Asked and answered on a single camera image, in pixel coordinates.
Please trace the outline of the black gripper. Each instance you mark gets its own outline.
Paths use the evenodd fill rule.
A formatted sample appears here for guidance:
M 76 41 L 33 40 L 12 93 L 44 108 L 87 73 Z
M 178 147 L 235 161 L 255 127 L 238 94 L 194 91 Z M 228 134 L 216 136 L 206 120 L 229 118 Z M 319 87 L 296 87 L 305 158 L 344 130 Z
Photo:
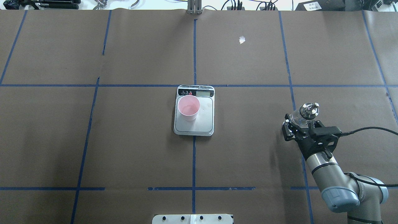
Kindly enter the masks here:
M 309 123 L 309 128 L 322 127 L 324 125 L 320 120 L 312 120 Z M 294 123 L 289 114 L 285 115 L 285 121 L 282 124 L 282 134 L 286 142 L 297 139 L 297 144 L 304 160 L 319 152 L 327 160 L 330 160 L 339 140 L 339 137 L 334 134 L 316 136 L 315 139 L 312 139 L 309 135 L 304 136 L 304 129 Z

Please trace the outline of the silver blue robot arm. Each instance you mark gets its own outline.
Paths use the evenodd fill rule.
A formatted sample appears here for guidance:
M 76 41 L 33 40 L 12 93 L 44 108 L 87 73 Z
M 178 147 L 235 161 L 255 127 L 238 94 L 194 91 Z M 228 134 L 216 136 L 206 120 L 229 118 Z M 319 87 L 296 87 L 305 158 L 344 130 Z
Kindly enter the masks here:
M 373 177 L 342 171 L 333 155 L 344 136 L 337 126 L 326 127 L 319 120 L 299 126 L 286 114 L 282 132 L 285 141 L 297 142 L 329 210 L 346 213 L 348 224 L 383 223 L 380 205 L 389 197 L 387 185 Z

